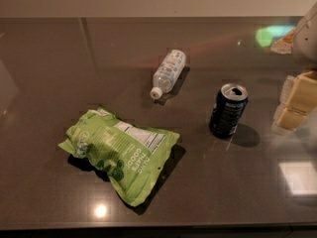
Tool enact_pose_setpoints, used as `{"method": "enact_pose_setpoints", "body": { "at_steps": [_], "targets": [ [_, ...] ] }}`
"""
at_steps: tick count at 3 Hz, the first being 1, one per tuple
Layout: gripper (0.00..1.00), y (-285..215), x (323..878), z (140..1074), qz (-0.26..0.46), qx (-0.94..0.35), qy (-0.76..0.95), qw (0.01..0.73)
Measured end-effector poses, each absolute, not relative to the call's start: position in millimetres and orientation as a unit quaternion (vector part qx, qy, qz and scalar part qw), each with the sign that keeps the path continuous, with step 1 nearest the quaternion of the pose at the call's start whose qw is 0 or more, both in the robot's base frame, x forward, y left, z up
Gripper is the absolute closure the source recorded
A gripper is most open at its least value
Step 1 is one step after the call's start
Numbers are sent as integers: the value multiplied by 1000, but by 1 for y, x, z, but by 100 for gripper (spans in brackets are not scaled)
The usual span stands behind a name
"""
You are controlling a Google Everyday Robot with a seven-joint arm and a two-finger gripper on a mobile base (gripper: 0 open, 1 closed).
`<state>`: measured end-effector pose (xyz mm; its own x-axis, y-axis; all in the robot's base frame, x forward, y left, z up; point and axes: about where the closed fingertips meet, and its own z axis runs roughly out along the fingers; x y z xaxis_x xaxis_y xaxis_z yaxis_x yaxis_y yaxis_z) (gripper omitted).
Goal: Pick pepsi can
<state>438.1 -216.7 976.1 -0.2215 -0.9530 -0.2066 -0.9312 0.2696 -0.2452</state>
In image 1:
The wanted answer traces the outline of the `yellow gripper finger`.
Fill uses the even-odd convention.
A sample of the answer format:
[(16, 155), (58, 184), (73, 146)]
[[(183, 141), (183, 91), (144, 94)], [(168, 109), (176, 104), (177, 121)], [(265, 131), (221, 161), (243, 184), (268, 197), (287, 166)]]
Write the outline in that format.
[(271, 131), (277, 135), (287, 135), (294, 132), (306, 120), (304, 113), (288, 110), (280, 104), (274, 113)]
[(288, 76), (284, 82), (280, 103), (288, 110), (309, 114), (317, 107), (317, 71), (309, 70), (296, 77)]

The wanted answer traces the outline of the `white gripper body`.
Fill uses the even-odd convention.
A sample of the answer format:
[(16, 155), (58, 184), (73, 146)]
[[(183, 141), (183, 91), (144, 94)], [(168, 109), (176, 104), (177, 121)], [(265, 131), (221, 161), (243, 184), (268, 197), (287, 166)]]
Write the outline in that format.
[(295, 28), (292, 55), (300, 65), (317, 65), (317, 2)]

